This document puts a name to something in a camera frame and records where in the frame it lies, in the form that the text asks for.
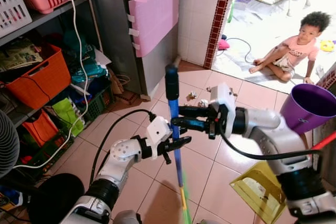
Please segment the dark green crate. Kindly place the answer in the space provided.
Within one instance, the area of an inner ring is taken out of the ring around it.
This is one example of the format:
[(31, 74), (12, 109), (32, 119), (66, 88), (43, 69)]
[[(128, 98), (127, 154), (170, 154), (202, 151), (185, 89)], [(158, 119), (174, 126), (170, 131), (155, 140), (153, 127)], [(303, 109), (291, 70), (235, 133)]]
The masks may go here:
[(91, 100), (89, 100), (87, 111), (82, 118), (86, 123), (92, 122), (105, 112), (106, 109), (114, 102), (115, 96), (111, 90), (111, 85), (108, 84), (105, 88), (94, 95)]

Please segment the white fan grille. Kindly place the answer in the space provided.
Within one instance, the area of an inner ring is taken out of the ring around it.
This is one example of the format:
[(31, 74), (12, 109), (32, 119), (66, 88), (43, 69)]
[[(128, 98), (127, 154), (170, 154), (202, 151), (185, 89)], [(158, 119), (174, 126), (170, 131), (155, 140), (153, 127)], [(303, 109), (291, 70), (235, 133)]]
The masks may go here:
[(20, 154), (19, 135), (12, 119), (0, 110), (0, 178), (14, 169)]

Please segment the blue handled green broom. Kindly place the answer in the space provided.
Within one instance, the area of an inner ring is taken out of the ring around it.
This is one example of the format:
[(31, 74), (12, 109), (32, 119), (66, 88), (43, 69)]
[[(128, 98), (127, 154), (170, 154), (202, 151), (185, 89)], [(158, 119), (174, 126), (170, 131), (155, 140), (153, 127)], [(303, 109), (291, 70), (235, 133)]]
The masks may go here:
[[(179, 107), (179, 85), (178, 85), (178, 68), (173, 64), (168, 64), (165, 67), (165, 96), (170, 107), (170, 122), (172, 130), (172, 140), (173, 142), (178, 142), (180, 138), (180, 128), (171, 123), (171, 119), (178, 117), (178, 107)], [(183, 167), (182, 167), (182, 152), (180, 151), (181, 147), (177, 147), (173, 150), (174, 155), (174, 164), (176, 166), (176, 176), (178, 181), (178, 190), (180, 191), (181, 200), (182, 200), (182, 217), (183, 224), (192, 224), (192, 218), (190, 211), (188, 209), (188, 197), (187, 190), (185, 188), (185, 181), (183, 176)]]

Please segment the brown paper bag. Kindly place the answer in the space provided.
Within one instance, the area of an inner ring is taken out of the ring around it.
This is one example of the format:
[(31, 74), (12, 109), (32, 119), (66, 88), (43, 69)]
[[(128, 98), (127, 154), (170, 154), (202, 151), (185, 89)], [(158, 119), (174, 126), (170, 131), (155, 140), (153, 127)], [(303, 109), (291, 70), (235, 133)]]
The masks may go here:
[(112, 93), (115, 95), (123, 94), (125, 92), (124, 86), (130, 82), (130, 77), (123, 74), (115, 74), (112, 70), (108, 70), (108, 74)]

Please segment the printed paper bag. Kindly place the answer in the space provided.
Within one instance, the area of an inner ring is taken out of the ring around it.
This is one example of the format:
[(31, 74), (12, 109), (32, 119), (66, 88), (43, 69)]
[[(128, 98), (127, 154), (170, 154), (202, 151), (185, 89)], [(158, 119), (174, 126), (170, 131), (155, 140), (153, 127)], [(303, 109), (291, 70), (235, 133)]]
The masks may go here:
[(0, 47), (0, 72), (41, 63), (41, 48), (27, 38), (19, 38)]

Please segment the white plastic basket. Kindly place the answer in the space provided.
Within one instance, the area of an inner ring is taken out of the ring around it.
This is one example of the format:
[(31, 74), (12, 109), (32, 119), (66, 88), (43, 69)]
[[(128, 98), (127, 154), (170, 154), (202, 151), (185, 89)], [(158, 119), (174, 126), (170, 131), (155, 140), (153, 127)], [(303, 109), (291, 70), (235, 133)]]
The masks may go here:
[(23, 0), (0, 0), (0, 38), (31, 22), (31, 15)]

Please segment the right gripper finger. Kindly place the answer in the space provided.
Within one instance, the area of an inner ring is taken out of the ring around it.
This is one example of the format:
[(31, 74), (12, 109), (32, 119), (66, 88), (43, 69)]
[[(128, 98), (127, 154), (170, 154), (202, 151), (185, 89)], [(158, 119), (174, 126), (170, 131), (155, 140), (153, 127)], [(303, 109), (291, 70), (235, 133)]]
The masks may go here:
[(208, 107), (182, 105), (179, 106), (179, 114), (186, 117), (207, 117)]
[(171, 124), (180, 128), (180, 131), (182, 131), (182, 129), (185, 131), (206, 131), (206, 121), (201, 121), (195, 117), (175, 117), (171, 119)]

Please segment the orange cloth bag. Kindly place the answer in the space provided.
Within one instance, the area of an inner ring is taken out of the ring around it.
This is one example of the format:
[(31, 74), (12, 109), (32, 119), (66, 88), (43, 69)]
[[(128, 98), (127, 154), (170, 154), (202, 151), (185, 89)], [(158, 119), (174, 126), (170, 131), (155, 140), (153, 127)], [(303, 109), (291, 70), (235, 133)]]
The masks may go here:
[(43, 147), (59, 132), (48, 113), (43, 110), (40, 110), (38, 113), (33, 114), (32, 117), (29, 117), (29, 119), (26, 119), (21, 126), (27, 130), (27, 133), (32, 138), (32, 142), (39, 147)]

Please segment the purple plastic bucket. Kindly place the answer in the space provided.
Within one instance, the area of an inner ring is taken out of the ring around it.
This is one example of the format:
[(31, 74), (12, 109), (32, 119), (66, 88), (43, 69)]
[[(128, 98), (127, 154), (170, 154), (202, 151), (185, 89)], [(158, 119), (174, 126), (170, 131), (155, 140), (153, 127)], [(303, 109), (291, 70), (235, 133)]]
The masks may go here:
[(291, 130), (302, 134), (336, 116), (336, 96), (312, 83), (300, 83), (292, 88), (280, 114)]

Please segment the black round base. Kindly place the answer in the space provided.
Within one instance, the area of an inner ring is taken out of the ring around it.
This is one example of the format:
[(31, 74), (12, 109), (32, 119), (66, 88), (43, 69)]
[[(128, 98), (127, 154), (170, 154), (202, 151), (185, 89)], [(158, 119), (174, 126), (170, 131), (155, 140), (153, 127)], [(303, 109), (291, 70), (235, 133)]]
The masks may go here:
[(29, 221), (31, 224), (59, 224), (84, 192), (82, 181), (73, 174), (51, 176), (30, 196)]

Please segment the grey metal cabinet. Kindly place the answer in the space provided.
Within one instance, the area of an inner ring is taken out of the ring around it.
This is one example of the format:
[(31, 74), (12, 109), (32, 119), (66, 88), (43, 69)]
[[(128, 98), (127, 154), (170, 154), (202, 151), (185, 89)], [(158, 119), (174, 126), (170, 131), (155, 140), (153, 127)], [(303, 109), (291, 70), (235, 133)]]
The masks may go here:
[(115, 74), (130, 77), (125, 89), (137, 93), (143, 100), (153, 100), (160, 92), (165, 67), (178, 52), (178, 22), (154, 47), (137, 58), (132, 36), (128, 34), (128, 2), (131, 0), (93, 0), (103, 53), (111, 60)]

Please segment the child in pink shirt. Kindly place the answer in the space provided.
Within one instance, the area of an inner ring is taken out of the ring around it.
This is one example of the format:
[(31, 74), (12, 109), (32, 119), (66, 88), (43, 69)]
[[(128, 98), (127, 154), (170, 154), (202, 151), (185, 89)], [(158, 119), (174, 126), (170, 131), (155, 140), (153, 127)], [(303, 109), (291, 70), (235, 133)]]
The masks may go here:
[(290, 82), (296, 66), (304, 59), (307, 59), (307, 71), (304, 77), (305, 83), (313, 83), (310, 79), (314, 64), (320, 51), (317, 46), (319, 37), (331, 22), (331, 15), (325, 12), (312, 12), (307, 14), (300, 21), (300, 29), (297, 35), (288, 37), (261, 59), (252, 62), (249, 73), (255, 73), (268, 68), (280, 82)]

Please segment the orange plastic basket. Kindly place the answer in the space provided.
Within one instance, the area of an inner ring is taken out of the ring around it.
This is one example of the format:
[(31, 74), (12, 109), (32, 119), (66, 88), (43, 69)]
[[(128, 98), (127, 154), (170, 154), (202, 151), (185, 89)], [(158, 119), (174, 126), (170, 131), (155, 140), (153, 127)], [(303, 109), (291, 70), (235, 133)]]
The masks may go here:
[(40, 109), (70, 85), (69, 68), (60, 47), (44, 44), (43, 61), (0, 72), (0, 83), (24, 105)]

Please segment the red tile door trim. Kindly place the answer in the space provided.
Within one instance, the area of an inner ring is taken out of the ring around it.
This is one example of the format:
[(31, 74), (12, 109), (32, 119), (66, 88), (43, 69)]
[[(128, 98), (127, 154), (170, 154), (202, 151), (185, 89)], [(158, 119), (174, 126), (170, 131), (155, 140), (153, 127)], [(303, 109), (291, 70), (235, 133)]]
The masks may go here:
[(218, 42), (221, 39), (221, 29), (223, 21), (229, 8), (230, 0), (217, 0), (214, 17), (212, 20), (211, 31), (209, 32), (208, 47), (205, 54), (203, 67), (207, 70), (212, 68), (212, 63), (215, 59), (215, 54), (218, 49)]

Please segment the pink foam panel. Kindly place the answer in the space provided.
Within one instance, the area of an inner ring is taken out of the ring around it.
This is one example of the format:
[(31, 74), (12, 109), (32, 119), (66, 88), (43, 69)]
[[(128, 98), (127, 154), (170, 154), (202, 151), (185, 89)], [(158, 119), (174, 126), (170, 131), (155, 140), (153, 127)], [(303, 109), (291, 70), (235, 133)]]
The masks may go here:
[(131, 0), (128, 20), (137, 58), (143, 58), (173, 29), (178, 21), (179, 0)]

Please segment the grey robot left leg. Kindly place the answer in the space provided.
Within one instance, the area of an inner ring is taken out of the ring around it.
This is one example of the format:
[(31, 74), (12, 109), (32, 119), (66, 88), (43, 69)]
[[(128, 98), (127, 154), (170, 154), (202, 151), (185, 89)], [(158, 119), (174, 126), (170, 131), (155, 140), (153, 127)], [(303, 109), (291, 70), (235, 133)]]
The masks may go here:
[(141, 215), (135, 210), (123, 210), (113, 218), (112, 224), (142, 224)]

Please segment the olive dustpan with red handle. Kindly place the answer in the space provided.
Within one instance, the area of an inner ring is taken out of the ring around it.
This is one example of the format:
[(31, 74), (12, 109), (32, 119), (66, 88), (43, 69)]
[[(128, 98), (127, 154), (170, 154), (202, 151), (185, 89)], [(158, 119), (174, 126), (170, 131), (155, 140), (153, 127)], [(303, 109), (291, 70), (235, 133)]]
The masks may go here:
[(282, 159), (275, 161), (275, 165), (271, 165), (271, 160), (257, 159), (257, 164), (230, 185), (266, 224), (275, 224), (285, 210), (296, 222), (298, 210), (302, 210), (302, 214), (336, 210), (333, 194), (324, 188), (321, 175), (313, 166), (319, 150), (305, 148), (302, 139), (292, 130), (244, 135), (252, 141), (261, 140), (261, 137), (270, 138), (281, 154), (272, 155), (271, 159)]

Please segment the lime green bag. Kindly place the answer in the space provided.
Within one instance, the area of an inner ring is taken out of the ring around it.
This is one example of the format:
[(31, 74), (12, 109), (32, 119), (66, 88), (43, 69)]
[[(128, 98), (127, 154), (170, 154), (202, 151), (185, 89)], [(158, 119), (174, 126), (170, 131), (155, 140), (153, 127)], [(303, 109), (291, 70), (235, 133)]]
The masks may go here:
[(76, 105), (69, 98), (64, 98), (52, 105), (56, 116), (65, 124), (65, 130), (72, 137), (77, 137), (85, 128), (85, 121)]

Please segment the blue plastic object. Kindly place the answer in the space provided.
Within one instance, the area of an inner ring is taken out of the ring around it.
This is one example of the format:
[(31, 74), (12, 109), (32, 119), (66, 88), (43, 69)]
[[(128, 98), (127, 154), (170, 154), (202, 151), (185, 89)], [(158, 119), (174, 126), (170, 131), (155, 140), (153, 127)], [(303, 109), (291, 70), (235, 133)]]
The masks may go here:
[(0, 188), (0, 209), (12, 210), (24, 204), (24, 195), (13, 189)]

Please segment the yellow toy ball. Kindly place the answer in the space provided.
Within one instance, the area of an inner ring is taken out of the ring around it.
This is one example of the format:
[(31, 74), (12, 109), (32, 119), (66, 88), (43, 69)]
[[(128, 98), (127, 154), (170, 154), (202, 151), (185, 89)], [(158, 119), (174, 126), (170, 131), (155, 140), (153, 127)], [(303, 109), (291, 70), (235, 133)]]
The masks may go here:
[(334, 41), (322, 40), (320, 42), (320, 49), (324, 52), (330, 53), (336, 49)]

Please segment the metal storage shelf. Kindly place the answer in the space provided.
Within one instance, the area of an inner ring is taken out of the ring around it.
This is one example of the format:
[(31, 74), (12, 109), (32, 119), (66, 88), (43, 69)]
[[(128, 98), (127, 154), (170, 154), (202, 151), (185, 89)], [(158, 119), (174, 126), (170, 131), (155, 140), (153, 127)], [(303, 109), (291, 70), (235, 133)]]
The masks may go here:
[[(75, 12), (74, 7), (79, 6), (79, 4), (83, 3), (89, 3), (89, 6), (91, 6), (91, 18), (93, 19), (94, 24), (89, 26), (89, 29), (92, 30), (93, 28), (96, 29), (96, 33), (99, 36), (99, 29), (98, 24), (96, 23), (96, 18), (98, 18), (98, 15), (94, 13), (96, 10), (95, 4), (93, 0), (74, 0), (69, 1), (67, 4), (62, 5), (60, 7), (57, 7), (52, 13), (49, 14), (39, 14), (36, 12), (31, 12), (32, 15), (34, 15), (34, 20), (29, 23), (28, 25), (15, 30), (12, 33), (9, 33), (9, 35), (5, 35), (4, 37), (0, 38), (0, 46), (4, 46), (10, 41), (13, 41), (21, 36), (29, 37), (31, 39), (38, 39), (37, 37), (37, 28), (40, 27), (43, 24), (46, 24), (50, 22), (51, 20), (54, 20), (55, 18), (60, 18), (62, 15), (65, 15), (65, 13), (68, 12)], [(7, 98), (8, 102), (10, 104), (14, 105), (15, 107), (10, 109), (9, 111), (5, 111), (5, 113), (12, 119), (12, 122), (14, 123), (15, 128), (20, 126), (26, 119), (29, 119), (29, 117), (32, 117), (33, 114), (38, 113), (40, 110), (44, 111), (44, 108), (46, 105), (42, 106), (40, 109), (32, 109), (28, 106), (21, 103), (19, 100), (14, 97), (11, 93), (9, 93), (9, 90), (2, 84), (1, 87), (4, 89), (2, 92), (2, 97)], [(80, 113), (82, 113), (82, 116), (87, 111), (89, 100), (84, 102), (83, 107), (78, 107), (77, 104), (74, 102), (74, 105), (76, 105), (77, 109)], [(74, 142), (75, 137), (72, 137), (69, 132), (60, 130), (60, 135), (63, 136), (63, 142), (62, 145), (59, 146), (53, 146), (53, 148), (50, 148), (49, 145), (53, 145), (53, 140), (50, 140), (46, 143), (45, 147), (42, 147), (38, 152), (35, 153), (35, 155), (32, 155), (31, 160), (28, 161), (27, 164), (22, 163), (22, 160), (19, 158), (17, 160), (17, 164), (15, 164), (14, 169), (9, 172), (14, 172), (15, 174), (21, 174), (24, 176), (27, 176), (29, 178), (38, 178), (39, 176), (45, 174), (50, 167), (52, 167), (55, 162), (60, 158), (61, 154), (64, 154), (65, 150), (69, 148), (69, 146)]]

